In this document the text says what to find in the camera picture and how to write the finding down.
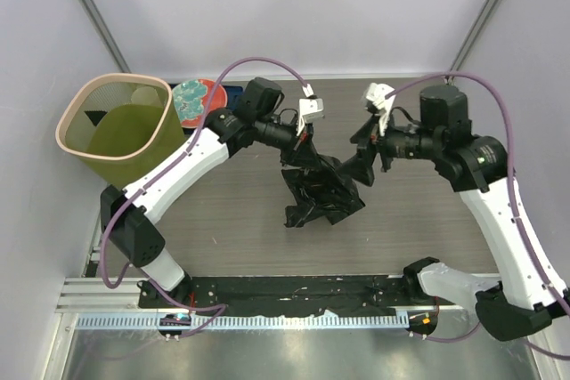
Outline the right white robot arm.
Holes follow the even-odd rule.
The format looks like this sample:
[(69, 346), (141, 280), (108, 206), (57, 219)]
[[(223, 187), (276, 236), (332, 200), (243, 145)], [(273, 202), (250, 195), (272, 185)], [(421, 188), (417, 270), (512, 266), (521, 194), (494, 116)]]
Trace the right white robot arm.
[(476, 314), (484, 329), (506, 342), (530, 336), (564, 315), (553, 296), (569, 288), (545, 255), (508, 178), (508, 152), (497, 139), (472, 133), (468, 99), (455, 86), (432, 85), (419, 94), (420, 118), (397, 126), (392, 87), (370, 84), (363, 104), (370, 119), (350, 139), (356, 153), (340, 170), (374, 183), (372, 164), (387, 171), (396, 158), (429, 160), (460, 196), (482, 231), (500, 276), (480, 278), (426, 257), (403, 270), (403, 296), (414, 304), (439, 297)]

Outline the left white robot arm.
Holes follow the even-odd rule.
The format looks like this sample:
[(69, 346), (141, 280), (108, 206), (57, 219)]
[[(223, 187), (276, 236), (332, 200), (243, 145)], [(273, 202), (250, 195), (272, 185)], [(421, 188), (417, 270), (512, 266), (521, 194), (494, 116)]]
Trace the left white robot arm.
[(191, 276), (166, 248), (156, 228), (169, 207), (198, 179), (259, 141), (281, 150), (285, 160), (297, 161), (311, 146), (312, 123), (323, 116), (321, 99), (304, 85), (297, 115), (282, 124), (276, 109), (284, 98), (274, 82), (256, 77), (248, 82), (234, 109), (217, 108), (204, 116), (192, 137), (153, 170), (122, 189), (109, 186), (101, 196), (101, 262), (113, 244), (127, 263), (143, 273), (151, 289), (172, 308), (188, 308)]

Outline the black trash bag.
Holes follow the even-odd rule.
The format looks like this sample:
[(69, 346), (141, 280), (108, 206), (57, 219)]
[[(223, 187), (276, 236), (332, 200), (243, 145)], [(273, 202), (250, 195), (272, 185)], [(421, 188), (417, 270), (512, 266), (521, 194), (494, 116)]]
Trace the black trash bag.
[(353, 179), (338, 173), (340, 161), (325, 155), (318, 160), (318, 167), (281, 170), (296, 202), (285, 208), (287, 228), (301, 228), (321, 217), (334, 225), (365, 207)]

